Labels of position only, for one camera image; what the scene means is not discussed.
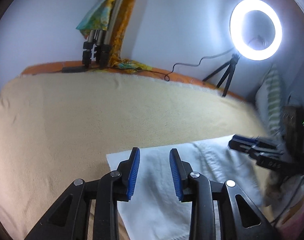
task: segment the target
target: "white wall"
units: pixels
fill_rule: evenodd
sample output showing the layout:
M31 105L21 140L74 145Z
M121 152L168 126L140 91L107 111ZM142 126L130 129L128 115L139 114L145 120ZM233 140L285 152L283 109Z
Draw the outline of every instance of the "white wall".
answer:
M84 39L75 27L95 1L15 0L0 21L0 90L27 66L81 60ZM229 19L240 1L137 0L122 56L170 70L176 62L198 63L202 56L221 53L233 46ZM263 1L279 15L283 41L268 60L240 60L231 91L242 96L258 85L272 62L278 63L290 84L304 61L304 15L297 4L293 0ZM175 71L203 79L230 56L205 60L198 68L180 66Z
M171 70L176 62L197 64L203 56L215 55L233 47L229 21L234 7L242 0L137 0L127 29L122 56L147 65ZM304 14L294 0L263 0L278 14L283 41L268 60L241 58L231 91L248 96L276 62L287 84L293 81L304 61ZM204 60L200 67L178 66L175 71L203 79L231 53ZM221 74L211 81L217 83Z
M0 21L0 90L27 66L82 60L76 30L96 0L15 0Z

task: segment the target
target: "white towel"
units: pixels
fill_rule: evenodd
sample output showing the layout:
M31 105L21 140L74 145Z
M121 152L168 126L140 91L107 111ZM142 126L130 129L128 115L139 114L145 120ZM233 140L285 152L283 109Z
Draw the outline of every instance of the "white towel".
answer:
M257 205L262 204L252 162L245 154L230 150L232 136L178 145L140 149L140 167L134 195L118 202L118 210L131 240L188 239L191 203L181 203L175 195L169 152L177 148L182 161L208 179L234 180ZM111 170L129 158L131 151L108 154Z

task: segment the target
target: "cord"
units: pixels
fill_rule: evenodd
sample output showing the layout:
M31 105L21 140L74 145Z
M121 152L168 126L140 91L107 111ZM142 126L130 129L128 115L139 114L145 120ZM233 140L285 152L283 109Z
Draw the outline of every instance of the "cord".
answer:
M280 213L280 214L271 222L271 224L274 223L274 226L273 226L274 228L276 227L277 223L278 223L279 220L281 219L281 216L284 214L284 212L288 209L288 207L289 207L290 204L292 203L292 201L293 201L293 199L295 198L295 196L296 196L296 194L297 194L297 192L298 192L300 186L302 185L303 181L304 181L304 176L303 176L302 179L300 180L300 182L299 182L297 188L295 189L295 191L294 191L292 197L290 198L288 204L285 206L285 208L282 210L282 212L281 212L281 213Z
M164 75L164 80L165 81L170 81L170 77L168 74L164 74L162 72L157 72L157 71L153 71L153 70L145 70L145 69L142 69L141 71L139 72L151 72L151 73L155 73L155 74L161 74L161 75Z
M161 74L161 75L164 75L164 80L166 77L168 77L169 79L169 76L168 74L164 74L162 72L158 72L158 71L154 71L154 70L148 70L148 69L142 69L141 67L137 67L137 68L116 68L116 67L107 67L105 69L115 69L115 70L133 70L133 71L136 71L136 72L151 72L151 73L155 73L155 74Z
M291 94L287 98L287 104L290 103L290 99L291 98L296 99L300 103L301 106L304 106L304 102L303 102L303 100L301 98L299 98L299 97L293 97Z
M169 72L169 73L167 73L167 74L165 74L164 80L165 80L165 81L170 81L169 75L172 74L172 73L174 72L174 68L175 68L176 65L189 66L189 67L198 67L199 65L201 65L202 60L204 60L204 59L212 59L212 58L217 58L217 57L223 56L223 55L225 55L225 54L231 52L234 48L235 48L235 47L233 47L233 48L231 48L231 49L229 49L229 50L227 50L227 51L225 51L225 52L223 52L223 53L214 55L214 56L205 56L205 57L202 57L198 64L175 63L175 64L173 65L172 71Z

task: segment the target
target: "colorful fabric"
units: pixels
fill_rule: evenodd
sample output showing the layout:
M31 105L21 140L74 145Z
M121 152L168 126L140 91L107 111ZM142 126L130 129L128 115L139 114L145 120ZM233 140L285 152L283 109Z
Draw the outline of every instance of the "colorful fabric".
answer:
M76 27L86 39L91 30L108 29L115 0L98 0Z
M118 68L142 68L143 70L152 70L153 68L139 63L135 60L130 59L121 59L121 48L125 35L126 28L129 24L130 17L133 11L135 0L123 0L123 3L120 8L118 20L115 23L114 30L111 37L111 57L109 65L111 67Z

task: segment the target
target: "floral cloth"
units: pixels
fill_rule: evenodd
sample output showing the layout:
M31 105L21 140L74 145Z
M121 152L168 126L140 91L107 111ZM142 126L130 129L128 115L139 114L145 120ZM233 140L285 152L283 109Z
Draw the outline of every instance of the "floral cloth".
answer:
M111 10L115 0L98 0L88 11L82 21L76 27L84 38L87 38L91 30L108 29Z

